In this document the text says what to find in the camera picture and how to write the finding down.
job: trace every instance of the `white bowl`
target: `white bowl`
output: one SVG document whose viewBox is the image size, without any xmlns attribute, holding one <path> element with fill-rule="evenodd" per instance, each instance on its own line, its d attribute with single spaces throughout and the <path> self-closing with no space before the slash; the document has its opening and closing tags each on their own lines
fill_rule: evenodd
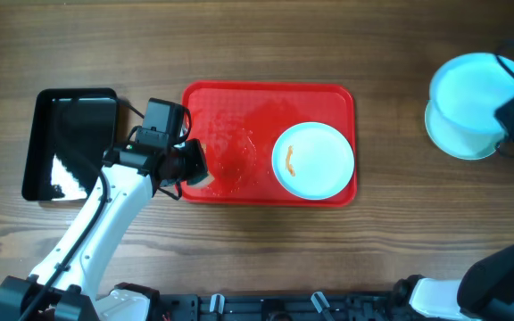
<svg viewBox="0 0 514 321">
<path fill-rule="evenodd" d="M 289 171 L 286 161 L 292 148 Z M 306 200 L 324 200 L 342 191 L 354 172 L 354 153 L 346 138 L 329 125 L 306 122 L 286 130 L 271 155 L 278 182 Z"/>
</svg>

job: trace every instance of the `wooden table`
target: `wooden table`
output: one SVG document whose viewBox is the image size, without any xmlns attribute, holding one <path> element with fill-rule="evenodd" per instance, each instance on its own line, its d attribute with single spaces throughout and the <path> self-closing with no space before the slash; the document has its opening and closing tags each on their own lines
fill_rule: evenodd
<svg viewBox="0 0 514 321">
<path fill-rule="evenodd" d="M 454 159 L 422 119 L 444 62 L 514 38 L 514 2 L 53 3 L 0 6 L 0 283 L 27 276 L 82 204 L 21 198 L 35 97 L 49 87 L 112 87 L 141 111 L 150 97 L 179 101 L 197 79 L 342 84 L 357 103 L 360 181 L 349 206 L 157 195 L 102 293 L 123 281 L 163 293 L 388 289 L 411 274 L 461 277 L 514 243 L 514 160 Z"/>
</svg>

